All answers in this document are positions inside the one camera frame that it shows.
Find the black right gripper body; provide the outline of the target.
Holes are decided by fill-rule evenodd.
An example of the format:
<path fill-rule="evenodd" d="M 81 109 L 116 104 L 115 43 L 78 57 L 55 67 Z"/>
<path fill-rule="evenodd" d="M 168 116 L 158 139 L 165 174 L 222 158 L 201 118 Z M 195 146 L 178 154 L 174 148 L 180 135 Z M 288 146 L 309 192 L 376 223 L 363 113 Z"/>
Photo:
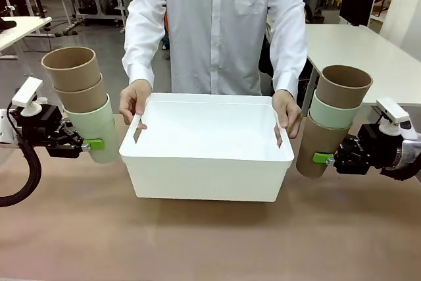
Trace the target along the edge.
<path fill-rule="evenodd" d="M 389 136 L 379 124 L 363 124 L 356 136 L 348 134 L 338 148 L 338 173 L 365 175 L 370 167 L 393 167 L 402 136 Z"/>

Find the person right hand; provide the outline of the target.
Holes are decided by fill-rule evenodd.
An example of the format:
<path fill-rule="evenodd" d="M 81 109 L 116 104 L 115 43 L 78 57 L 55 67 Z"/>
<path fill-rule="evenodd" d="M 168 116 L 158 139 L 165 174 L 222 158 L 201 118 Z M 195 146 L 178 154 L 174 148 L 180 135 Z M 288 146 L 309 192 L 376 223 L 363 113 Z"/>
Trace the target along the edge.
<path fill-rule="evenodd" d="M 152 87 L 147 80 L 135 80 L 120 93 L 119 111 L 126 125 L 130 125 L 134 115 L 142 116 L 147 98 L 152 93 Z"/>

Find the person left hand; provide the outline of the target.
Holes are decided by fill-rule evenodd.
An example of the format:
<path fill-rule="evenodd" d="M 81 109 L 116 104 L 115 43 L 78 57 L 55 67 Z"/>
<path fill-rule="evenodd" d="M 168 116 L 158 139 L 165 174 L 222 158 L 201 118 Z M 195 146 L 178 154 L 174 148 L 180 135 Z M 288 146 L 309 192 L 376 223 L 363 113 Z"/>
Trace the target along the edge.
<path fill-rule="evenodd" d="M 286 130 L 290 139 L 297 137 L 302 121 L 301 109 L 286 90 L 278 90 L 272 96 L 272 107 L 278 116 L 279 126 Z"/>

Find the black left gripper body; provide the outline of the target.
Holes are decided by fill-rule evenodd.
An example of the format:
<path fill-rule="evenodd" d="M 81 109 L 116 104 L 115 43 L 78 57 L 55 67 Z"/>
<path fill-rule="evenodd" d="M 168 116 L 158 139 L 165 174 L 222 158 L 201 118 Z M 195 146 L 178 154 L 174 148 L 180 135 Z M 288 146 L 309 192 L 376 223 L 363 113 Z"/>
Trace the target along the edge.
<path fill-rule="evenodd" d="M 32 147 L 46 148 L 50 157 L 65 158 L 66 134 L 62 127 L 62 113 L 58 106 L 44 104 L 41 111 L 33 116 L 18 114 L 21 135 Z"/>

